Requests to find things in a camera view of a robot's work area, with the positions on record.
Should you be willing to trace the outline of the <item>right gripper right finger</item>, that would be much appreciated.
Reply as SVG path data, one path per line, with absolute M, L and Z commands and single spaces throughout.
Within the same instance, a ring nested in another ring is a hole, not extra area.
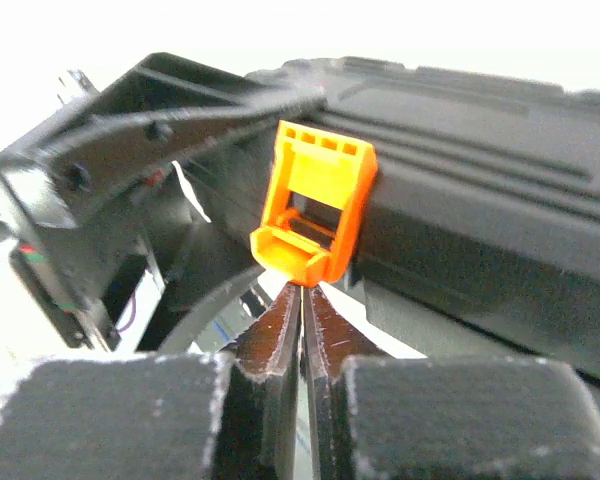
M 397 359 L 302 293 L 318 479 L 600 479 L 600 411 L 565 363 Z

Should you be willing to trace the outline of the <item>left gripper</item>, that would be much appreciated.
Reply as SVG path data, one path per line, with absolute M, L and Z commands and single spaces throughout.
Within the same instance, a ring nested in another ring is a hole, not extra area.
M 151 54 L 88 99 L 44 147 L 50 177 L 0 166 L 0 221 L 16 244 L 9 262 L 71 348 L 114 351 L 122 318 L 137 312 L 150 274 L 170 295 L 191 279 L 194 246 L 216 231 L 170 167 L 75 220 L 64 200 L 107 199 L 172 159 L 312 111 L 321 88 L 262 83 L 167 54 Z

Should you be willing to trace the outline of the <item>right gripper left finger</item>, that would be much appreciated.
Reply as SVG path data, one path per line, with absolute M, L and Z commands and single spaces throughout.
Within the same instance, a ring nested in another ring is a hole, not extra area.
M 0 479 L 289 479 L 300 289 L 216 353 L 71 355 L 0 390 Z

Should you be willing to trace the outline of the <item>black plastic tool case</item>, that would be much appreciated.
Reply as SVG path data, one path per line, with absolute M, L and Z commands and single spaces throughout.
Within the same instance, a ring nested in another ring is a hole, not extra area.
M 339 136 L 371 144 L 362 277 L 600 380 L 600 90 L 356 57 L 210 84 L 326 98 L 252 145 L 240 198 L 262 204 L 276 145 L 308 171 Z

